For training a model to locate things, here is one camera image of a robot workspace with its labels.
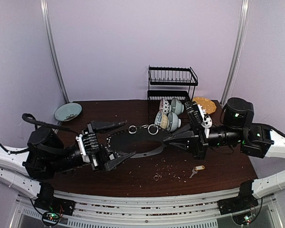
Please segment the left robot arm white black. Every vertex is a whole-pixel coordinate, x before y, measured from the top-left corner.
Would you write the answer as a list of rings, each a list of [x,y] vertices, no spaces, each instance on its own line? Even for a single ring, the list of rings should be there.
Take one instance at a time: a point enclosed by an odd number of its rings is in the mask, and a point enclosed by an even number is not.
[[[81,133],[75,133],[75,143],[65,147],[55,130],[72,133],[73,130],[54,124],[37,121],[30,114],[23,114],[25,122],[34,125],[26,148],[6,147],[0,143],[0,170],[10,171],[0,178],[8,185],[34,200],[35,206],[49,211],[73,210],[71,200],[54,196],[54,188],[47,180],[56,173],[65,173],[79,167],[91,165],[94,171],[111,171],[134,152],[125,155],[99,143],[97,134],[115,130],[125,122],[90,122]]]

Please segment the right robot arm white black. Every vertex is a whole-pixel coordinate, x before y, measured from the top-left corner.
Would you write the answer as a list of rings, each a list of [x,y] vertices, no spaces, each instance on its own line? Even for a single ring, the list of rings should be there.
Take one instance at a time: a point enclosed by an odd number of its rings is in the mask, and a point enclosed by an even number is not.
[[[238,97],[228,99],[222,125],[213,126],[210,116],[194,101],[185,103],[190,123],[163,139],[164,144],[193,153],[204,159],[209,147],[240,145],[251,157],[285,159],[285,134],[263,123],[253,123],[254,107]]]

